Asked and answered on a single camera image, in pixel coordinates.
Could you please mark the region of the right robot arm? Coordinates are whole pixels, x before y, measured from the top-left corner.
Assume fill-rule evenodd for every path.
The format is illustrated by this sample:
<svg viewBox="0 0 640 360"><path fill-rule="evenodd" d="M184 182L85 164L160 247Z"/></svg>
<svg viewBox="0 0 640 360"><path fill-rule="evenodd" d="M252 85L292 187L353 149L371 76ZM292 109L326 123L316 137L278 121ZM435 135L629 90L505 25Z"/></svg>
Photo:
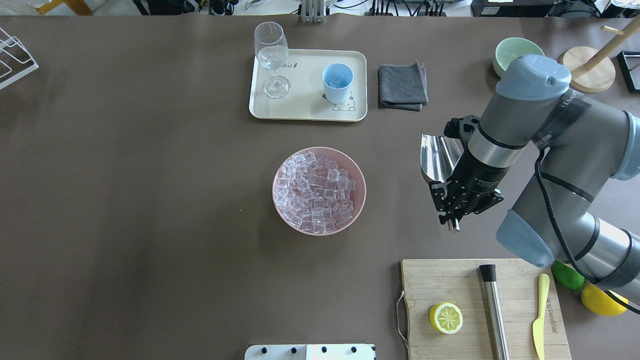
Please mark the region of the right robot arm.
<svg viewBox="0 0 640 360"><path fill-rule="evenodd" d="M528 143L534 174L497 241L539 268L571 264L600 290L639 303L639 237L589 213L610 179L639 173L639 119L570 88L566 66L544 55L510 62L482 116L453 118L422 158L441 224L456 226L503 200L499 183ZM458 149L459 139L462 149Z"/></svg>

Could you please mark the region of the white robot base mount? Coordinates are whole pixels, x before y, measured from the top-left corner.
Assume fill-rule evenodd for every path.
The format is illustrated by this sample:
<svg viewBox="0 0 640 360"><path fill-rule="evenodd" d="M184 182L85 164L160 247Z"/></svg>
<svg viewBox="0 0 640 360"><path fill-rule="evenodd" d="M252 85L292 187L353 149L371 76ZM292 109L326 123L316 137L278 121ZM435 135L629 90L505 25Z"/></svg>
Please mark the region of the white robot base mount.
<svg viewBox="0 0 640 360"><path fill-rule="evenodd" d="M247 348L245 360L375 360L374 344L254 344Z"/></svg>

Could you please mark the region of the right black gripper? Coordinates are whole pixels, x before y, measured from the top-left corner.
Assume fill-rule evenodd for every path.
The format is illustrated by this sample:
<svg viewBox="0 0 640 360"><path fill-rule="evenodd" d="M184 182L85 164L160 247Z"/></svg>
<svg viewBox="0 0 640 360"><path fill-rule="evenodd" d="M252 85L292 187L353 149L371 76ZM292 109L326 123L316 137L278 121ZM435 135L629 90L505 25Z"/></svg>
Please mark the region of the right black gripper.
<svg viewBox="0 0 640 360"><path fill-rule="evenodd" d="M484 164L471 155L467 144L479 128L479 118L468 115L451 118L445 125L444 137L455 140L461 157L448 178L446 195L439 212L439 223L460 231L460 219L469 214L481 214L503 200L498 184L505 177L505 169Z"/></svg>

